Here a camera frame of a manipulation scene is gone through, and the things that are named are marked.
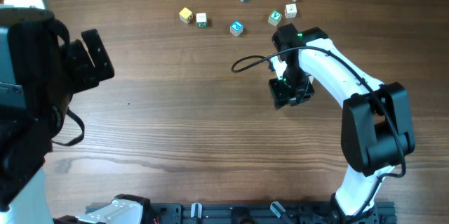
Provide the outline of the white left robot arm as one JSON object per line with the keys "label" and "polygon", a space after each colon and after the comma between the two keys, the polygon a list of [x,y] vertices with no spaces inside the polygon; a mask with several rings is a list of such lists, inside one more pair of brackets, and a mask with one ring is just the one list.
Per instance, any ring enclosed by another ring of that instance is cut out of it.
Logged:
{"label": "white left robot arm", "polygon": [[71,40],[51,11],[1,7],[1,222],[54,223],[43,165],[76,93],[111,79],[96,29]]}

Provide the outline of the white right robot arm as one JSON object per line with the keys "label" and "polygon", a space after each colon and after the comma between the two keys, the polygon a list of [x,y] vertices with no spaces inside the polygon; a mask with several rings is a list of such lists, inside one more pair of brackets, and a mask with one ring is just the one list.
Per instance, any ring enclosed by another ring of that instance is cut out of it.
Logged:
{"label": "white right robot arm", "polygon": [[341,148],[348,168],[322,218],[329,223],[383,223],[374,203],[383,180],[401,178],[405,157],[415,149],[408,93],[398,82],[384,84],[342,55],[314,27],[279,27],[272,36],[269,81],[274,106],[296,106],[314,94],[317,80],[342,108]]}

